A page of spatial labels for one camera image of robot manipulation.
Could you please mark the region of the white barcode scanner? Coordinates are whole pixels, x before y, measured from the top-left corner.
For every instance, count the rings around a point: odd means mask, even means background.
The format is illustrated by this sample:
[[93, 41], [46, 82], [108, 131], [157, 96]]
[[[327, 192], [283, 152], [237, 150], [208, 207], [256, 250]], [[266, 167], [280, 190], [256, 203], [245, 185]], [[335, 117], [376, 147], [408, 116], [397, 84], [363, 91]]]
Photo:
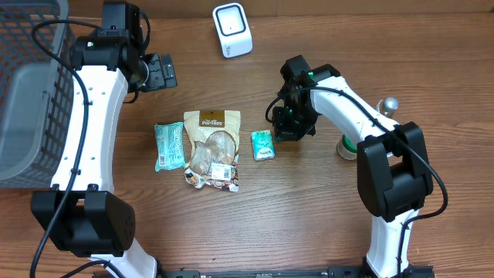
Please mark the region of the white barcode scanner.
[[222, 55], [226, 59], [244, 56], [252, 51], [252, 33], [245, 10], [240, 3], [231, 2], [215, 7], [212, 18]]

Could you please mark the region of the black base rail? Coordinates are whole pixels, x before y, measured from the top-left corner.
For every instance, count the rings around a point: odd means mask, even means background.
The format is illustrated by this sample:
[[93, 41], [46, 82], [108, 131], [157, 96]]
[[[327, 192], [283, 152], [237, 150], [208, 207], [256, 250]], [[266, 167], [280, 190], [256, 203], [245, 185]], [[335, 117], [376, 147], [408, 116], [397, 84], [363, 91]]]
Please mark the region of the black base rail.
[[213, 272], [199, 273], [197, 270], [180, 270], [165, 272], [161, 277], [169, 278], [351, 278], [371, 277], [360, 266], [331, 266], [326, 270], [287, 270], [287, 271], [245, 271], [245, 272]]

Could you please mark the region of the small green sachet pack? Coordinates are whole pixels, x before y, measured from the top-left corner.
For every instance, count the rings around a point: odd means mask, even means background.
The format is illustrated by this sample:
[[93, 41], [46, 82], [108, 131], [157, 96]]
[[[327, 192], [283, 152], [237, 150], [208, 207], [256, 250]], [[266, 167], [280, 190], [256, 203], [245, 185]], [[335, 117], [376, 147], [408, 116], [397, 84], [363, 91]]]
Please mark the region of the small green sachet pack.
[[251, 133], [253, 157], [255, 161], [273, 159], [275, 150], [270, 130], [253, 131]]

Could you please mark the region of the grey plastic basket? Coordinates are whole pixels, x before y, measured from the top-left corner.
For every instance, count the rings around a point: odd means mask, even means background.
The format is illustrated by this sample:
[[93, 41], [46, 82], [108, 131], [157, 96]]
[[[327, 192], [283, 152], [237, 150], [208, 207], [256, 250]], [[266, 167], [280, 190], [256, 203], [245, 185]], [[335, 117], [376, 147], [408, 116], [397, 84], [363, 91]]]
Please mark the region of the grey plastic basket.
[[68, 61], [75, 37], [63, 0], [1, 1], [1, 187], [48, 188], [73, 104]]

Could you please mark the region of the yellow oil glass bottle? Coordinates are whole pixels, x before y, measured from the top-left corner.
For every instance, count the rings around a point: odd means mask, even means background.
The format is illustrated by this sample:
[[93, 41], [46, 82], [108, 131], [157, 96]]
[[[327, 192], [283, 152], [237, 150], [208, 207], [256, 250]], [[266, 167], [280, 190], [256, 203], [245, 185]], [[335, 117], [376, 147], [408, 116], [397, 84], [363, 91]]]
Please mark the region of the yellow oil glass bottle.
[[398, 108], [399, 101], [394, 97], [387, 97], [377, 104], [377, 111], [388, 118], [392, 118]]

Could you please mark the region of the green wet wipes pack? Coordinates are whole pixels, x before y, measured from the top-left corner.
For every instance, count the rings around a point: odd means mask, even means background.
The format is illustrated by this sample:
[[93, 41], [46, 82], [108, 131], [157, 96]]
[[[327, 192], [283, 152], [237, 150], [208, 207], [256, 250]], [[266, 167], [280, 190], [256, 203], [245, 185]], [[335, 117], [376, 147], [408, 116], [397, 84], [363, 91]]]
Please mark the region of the green wet wipes pack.
[[155, 171], [174, 170], [185, 166], [182, 122], [173, 124], [155, 124], [157, 143]]

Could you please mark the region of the brown Pantree snack pouch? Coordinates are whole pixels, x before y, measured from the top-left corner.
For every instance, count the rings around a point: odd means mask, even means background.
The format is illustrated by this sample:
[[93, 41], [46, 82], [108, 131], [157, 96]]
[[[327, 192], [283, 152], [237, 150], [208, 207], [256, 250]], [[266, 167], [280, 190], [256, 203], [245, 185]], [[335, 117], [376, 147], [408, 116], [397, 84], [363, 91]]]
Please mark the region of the brown Pantree snack pouch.
[[184, 127], [191, 142], [191, 159], [185, 166], [188, 184], [211, 186], [228, 192], [239, 190], [238, 110], [196, 110], [184, 113]]

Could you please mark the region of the green lid round jar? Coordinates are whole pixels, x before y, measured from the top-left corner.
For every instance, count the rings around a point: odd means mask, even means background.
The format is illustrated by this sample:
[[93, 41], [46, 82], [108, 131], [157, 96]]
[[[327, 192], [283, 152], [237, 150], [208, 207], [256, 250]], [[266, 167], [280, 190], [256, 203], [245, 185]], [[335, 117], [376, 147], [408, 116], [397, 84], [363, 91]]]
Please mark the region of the green lid round jar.
[[345, 135], [337, 143], [337, 153], [348, 161], [357, 159], [357, 149]]

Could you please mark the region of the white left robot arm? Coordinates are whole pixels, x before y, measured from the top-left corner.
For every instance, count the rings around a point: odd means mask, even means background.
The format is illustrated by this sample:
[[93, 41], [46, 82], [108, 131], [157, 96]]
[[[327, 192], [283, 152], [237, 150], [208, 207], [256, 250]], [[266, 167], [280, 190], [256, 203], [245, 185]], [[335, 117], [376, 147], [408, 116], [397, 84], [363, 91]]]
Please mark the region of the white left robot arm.
[[158, 259], [135, 237], [135, 212], [114, 194], [113, 150], [124, 99], [130, 91], [156, 90], [161, 61], [145, 52], [149, 38], [82, 36], [66, 67], [73, 105], [62, 158], [50, 189], [34, 192], [31, 211], [45, 233], [32, 261], [34, 275], [47, 242], [87, 258], [114, 277], [163, 277]]

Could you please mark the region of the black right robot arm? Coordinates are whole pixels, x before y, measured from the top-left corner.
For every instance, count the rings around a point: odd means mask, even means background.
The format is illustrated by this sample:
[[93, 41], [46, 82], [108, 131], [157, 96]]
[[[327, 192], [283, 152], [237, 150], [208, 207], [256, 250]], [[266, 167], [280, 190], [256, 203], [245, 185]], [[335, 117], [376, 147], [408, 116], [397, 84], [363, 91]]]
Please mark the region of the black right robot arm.
[[278, 142], [316, 132], [318, 117], [332, 121], [354, 146], [357, 190], [372, 215], [370, 248], [360, 267], [331, 267], [330, 277], [433, 277], [430, 266], [408, 262], [411, 222], [432, 192], [421, 129], [380, 114], [348, 86], [330, 64], [310, 68], [302, 56], [285, 61], [281, 107], [269, 106]]

